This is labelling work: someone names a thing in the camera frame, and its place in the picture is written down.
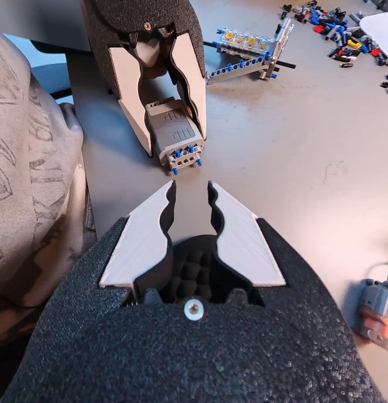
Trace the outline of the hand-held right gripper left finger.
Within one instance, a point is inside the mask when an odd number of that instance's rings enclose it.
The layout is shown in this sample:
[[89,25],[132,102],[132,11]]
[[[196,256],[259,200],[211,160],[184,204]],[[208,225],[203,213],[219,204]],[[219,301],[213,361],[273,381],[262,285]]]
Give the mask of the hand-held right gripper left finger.
[[176,182],[168,181],[129,213],[99,281],[101,288],[163,289],[171,278]]

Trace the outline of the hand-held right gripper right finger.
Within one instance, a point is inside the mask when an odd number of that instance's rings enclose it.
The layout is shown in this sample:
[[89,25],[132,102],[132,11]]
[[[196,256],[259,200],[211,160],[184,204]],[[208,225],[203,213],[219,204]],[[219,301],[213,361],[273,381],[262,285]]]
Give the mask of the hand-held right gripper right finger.
[[208,182],[217,263],[250,287],[286,286],[259,217],[216,182]]

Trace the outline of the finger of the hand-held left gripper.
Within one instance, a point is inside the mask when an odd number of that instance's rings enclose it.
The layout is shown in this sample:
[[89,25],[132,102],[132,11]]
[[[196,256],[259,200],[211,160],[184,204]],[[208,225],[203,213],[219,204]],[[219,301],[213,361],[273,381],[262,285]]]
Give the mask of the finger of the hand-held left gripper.
[[146,110],[139,96],[140,63],[125,48],[109,48],[109,55],[116,78],[119,104],[142,147],[152,157],[151,135],[145,123]]
[[206,81],[189,33],[178,35],[170,50],[178,92],[188,105],[204,141],[207,139]]

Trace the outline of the grey brick engine model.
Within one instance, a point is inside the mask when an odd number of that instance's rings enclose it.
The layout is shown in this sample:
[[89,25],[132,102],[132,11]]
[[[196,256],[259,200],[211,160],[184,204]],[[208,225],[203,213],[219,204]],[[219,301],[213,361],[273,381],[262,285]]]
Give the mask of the grey brick engine model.
[[217,70],[207,72],[207,85],[220,83],[229,79],[259,73],[262,80],[277,78],[280,67],[295,69],[296,65],[281,60],[282,52],[295,24],[286,18],[278,24],[273,38],[255,35],[237,29],[218,29],[218,41],[203,42],[204,46],[215,48],[217,53],[226,53],[240,57],[240,61]]

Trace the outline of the dark blue chair seat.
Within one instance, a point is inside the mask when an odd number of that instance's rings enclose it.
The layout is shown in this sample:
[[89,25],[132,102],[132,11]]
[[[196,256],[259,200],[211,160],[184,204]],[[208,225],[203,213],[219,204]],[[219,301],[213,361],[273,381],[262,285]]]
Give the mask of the dark blue chair seat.
[[66,63],[32,67],[31,71],[40,85],[56,100],[72,95]]

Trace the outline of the grey printed sweatshirt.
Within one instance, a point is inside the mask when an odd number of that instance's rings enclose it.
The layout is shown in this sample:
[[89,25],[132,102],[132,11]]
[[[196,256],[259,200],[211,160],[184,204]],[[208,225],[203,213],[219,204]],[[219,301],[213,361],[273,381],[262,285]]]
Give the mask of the grey printed sweatshirt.
[[0,348],[33,331],[97,240],[83,139],[74,106],[0,33]]

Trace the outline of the pile of colourful brick parts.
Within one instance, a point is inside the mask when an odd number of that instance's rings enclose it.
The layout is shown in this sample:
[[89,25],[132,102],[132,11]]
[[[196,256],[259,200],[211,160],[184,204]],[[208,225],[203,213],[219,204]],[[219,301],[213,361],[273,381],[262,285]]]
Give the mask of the pile of colourful brick parts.
[[[372,3],[377,10],[388,12],[388,1]],[[353,68],[360,54],[368,54],[378,66],[388,67],[388,56],[359,25],[361,19],[368,16],[364,12],[347,13],[341,7],[326,11],[317,1],[298,5],[284,4],[281,9],[281,20],[292,13],[298,22],[313,25],[313,31],[321,35],[324,41],[332,41],[335,47],[328,57],[339,62],[342,69]]]

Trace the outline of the white booklet stand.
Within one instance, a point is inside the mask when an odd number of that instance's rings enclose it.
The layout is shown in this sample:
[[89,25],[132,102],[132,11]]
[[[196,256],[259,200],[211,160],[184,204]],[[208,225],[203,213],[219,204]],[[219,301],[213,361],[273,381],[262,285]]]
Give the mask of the white booklet stand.
[[388,12],[366,16],[361,19],[359,25],[388,56]]

